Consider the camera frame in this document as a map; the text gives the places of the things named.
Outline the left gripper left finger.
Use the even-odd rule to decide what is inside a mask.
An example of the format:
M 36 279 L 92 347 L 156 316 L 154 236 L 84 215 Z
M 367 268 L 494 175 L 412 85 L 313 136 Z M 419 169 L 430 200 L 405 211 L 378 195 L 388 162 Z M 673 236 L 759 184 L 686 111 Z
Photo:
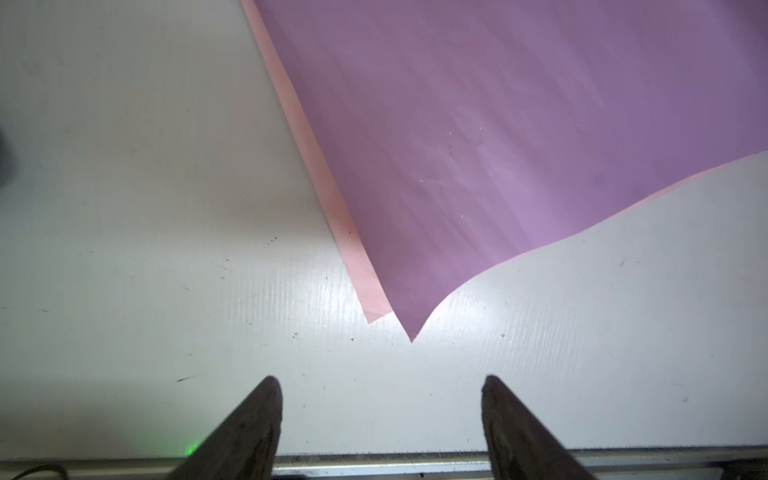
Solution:
M 283 396 L 265 377 L 169 479 L 269 479 L 281 433 Z

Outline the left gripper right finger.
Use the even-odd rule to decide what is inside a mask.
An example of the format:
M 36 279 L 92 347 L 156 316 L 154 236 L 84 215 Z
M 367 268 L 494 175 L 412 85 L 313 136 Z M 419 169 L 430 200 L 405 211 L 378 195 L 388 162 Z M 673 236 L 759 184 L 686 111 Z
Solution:
M 481 417 L 496 479 L 592 479 L 498 377 L 486 377 Z

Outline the pink purple wrapping paper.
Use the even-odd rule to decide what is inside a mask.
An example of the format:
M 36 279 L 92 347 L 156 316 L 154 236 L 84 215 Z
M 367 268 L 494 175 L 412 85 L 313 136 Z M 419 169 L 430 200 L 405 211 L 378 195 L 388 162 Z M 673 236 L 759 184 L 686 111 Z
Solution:
M 364 315 L 767 148 L 763 1 L 247 1 Z

